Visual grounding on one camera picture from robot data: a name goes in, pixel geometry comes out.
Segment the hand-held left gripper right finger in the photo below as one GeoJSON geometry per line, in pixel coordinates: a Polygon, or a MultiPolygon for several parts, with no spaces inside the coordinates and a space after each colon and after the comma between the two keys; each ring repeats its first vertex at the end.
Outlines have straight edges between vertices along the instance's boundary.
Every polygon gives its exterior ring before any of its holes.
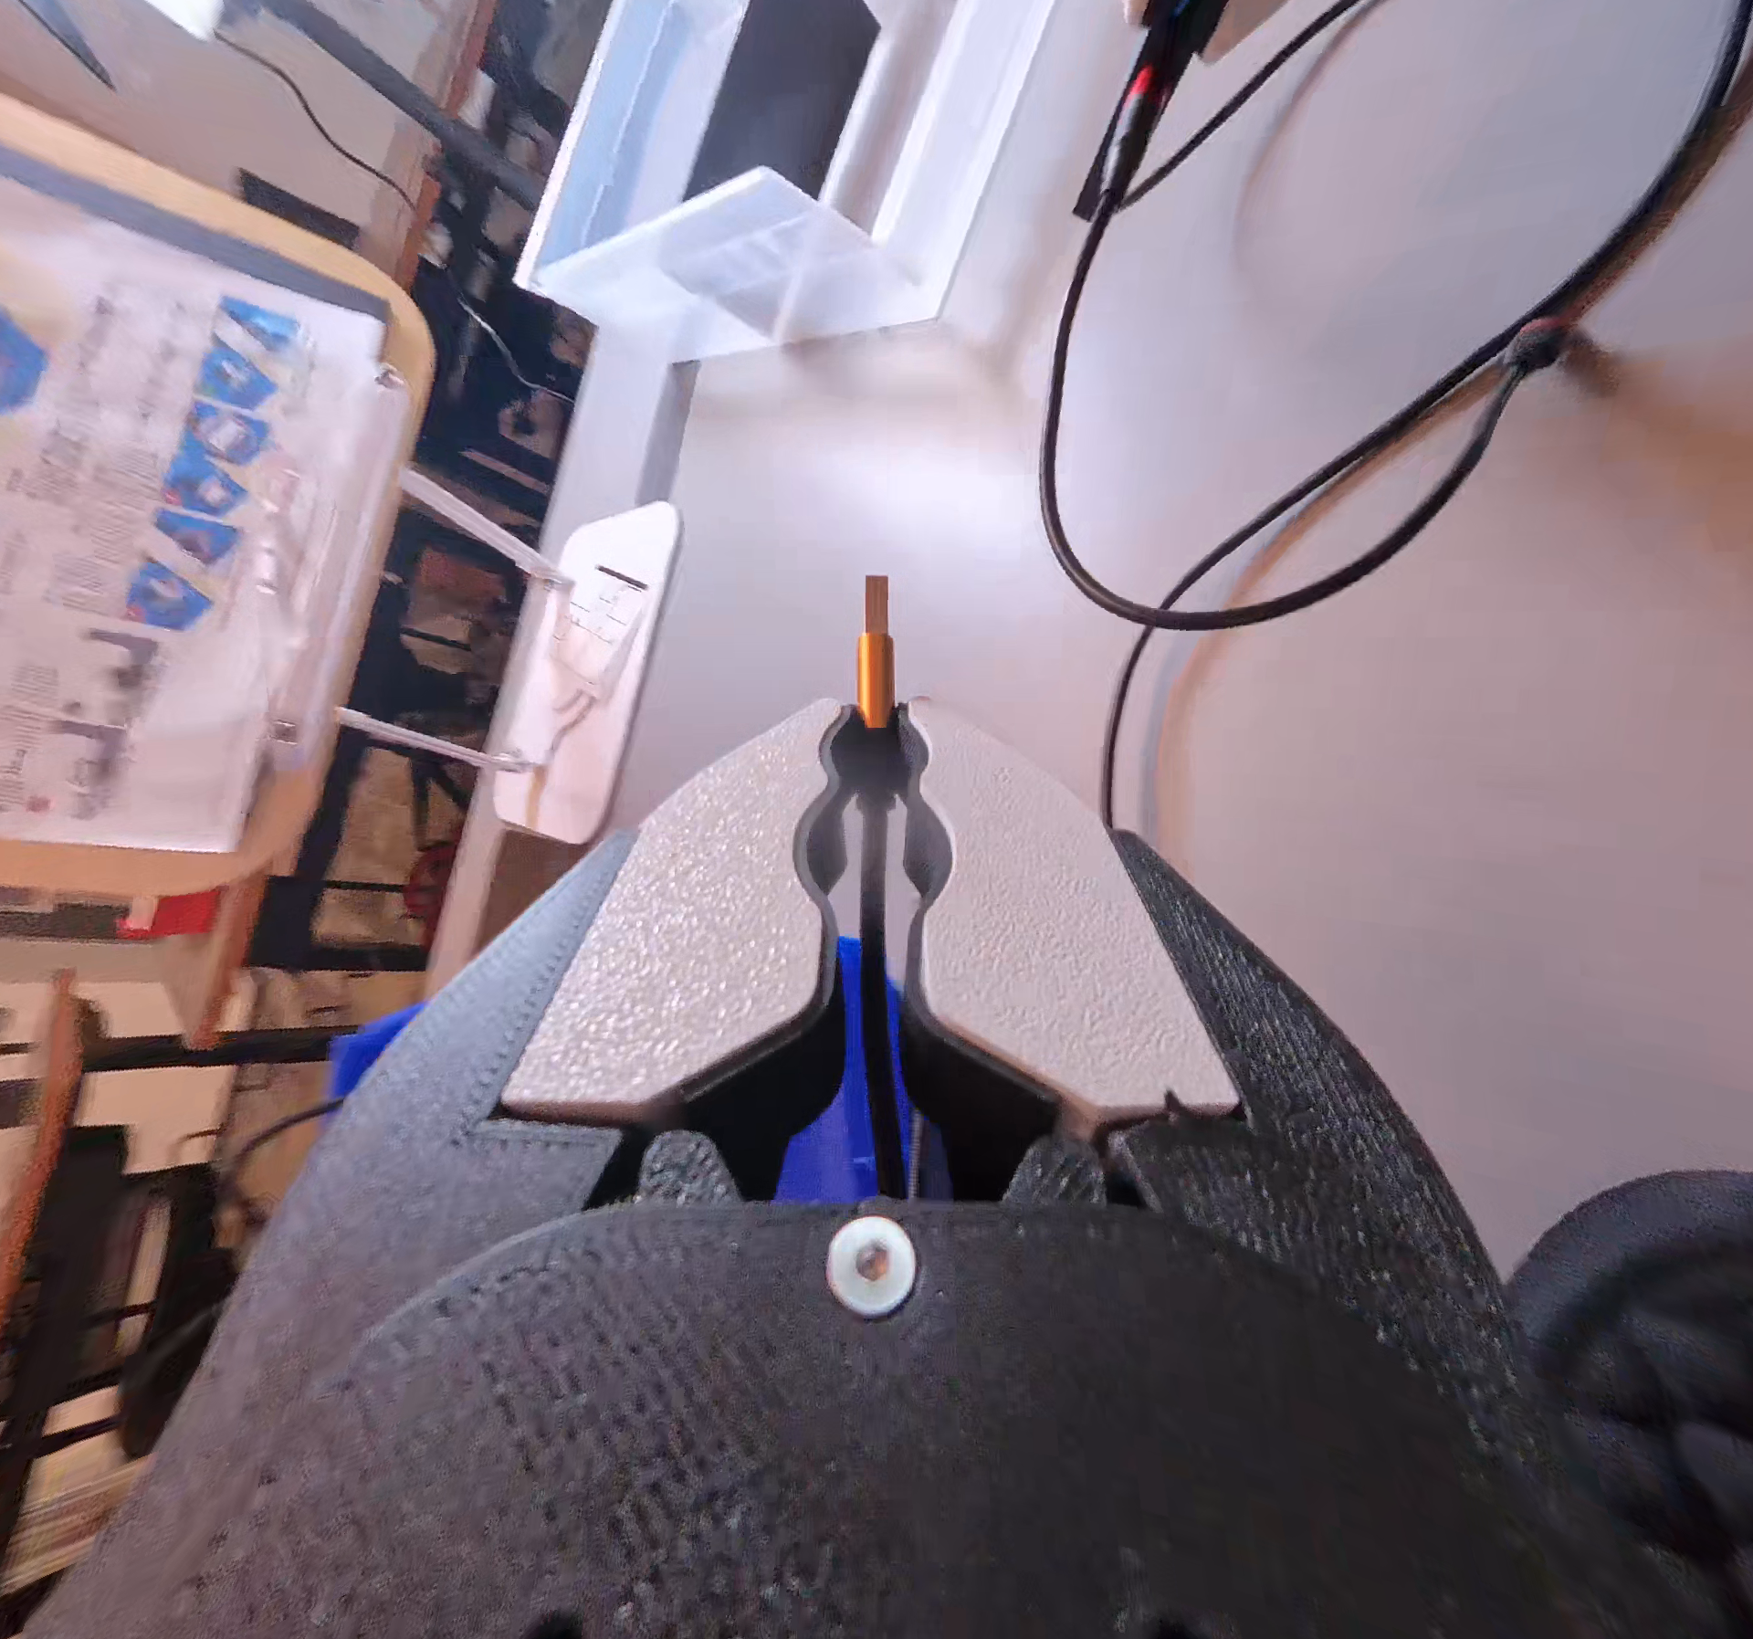
{"type": "Polygon", "coordinates": [[[952,1082],[996,1084],[1077,1139],[1239,1084],[1100,817],[954,707],[912,699],[905,1007],[952,1082]]]}

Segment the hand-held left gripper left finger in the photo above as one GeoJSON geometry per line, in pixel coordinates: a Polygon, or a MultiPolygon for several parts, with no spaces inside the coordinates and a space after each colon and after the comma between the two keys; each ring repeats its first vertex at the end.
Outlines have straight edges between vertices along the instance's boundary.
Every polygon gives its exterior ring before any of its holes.
{"type": "Polygon", "coordinates": [[[652,1124],[821,1014],[842,726],[840,703],[806,703],[643,819],[501,1092],[506,1113],[652,1124]]]}

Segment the black usb cable orange plugs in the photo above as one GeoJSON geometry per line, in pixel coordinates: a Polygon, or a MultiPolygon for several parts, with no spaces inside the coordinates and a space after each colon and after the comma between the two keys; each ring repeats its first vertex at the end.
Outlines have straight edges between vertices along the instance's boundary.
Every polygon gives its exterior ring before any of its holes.
{"type": "Polygon", "coordinates": [[[907,1136],[888,1035],[888,813],[899,790],[903,752],[895,733],[893,642],[888,629],[888,576],[865,578],[865,620],[857,642],[857,760],[861,1037],[878,1193],[909,1193],[907,1136]]]}

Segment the clear plastic bin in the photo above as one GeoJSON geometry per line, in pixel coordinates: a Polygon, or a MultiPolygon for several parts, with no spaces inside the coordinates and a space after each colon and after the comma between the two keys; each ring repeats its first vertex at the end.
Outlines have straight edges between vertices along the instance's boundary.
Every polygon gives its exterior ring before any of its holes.
{"type": "Polygon", "coordinates": [[[1056,0],[865,0],[880,30],[821,197],[685,198],[751,0],[609,0],[516,269],[671,362],[935,318],[1056,0]]]}

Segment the black divider panel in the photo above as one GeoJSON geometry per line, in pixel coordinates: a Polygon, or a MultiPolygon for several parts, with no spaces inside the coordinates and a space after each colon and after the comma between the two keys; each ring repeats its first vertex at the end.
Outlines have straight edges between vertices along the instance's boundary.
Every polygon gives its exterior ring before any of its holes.
{"type": "Polygon", "coordinates": [[[821,197],[878,30],[865,0],[751,0],[683,197],[751,170],[821,197]]]}

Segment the printed instruction sheet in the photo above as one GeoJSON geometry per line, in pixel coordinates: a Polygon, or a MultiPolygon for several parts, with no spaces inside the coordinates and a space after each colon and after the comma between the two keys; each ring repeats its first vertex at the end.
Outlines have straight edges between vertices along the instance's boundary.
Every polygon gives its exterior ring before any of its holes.
{"type": "Polygon", "coordinates": [[[387,307],[4,170],[2,830],[222,853],[383,419],[387,307]]]}

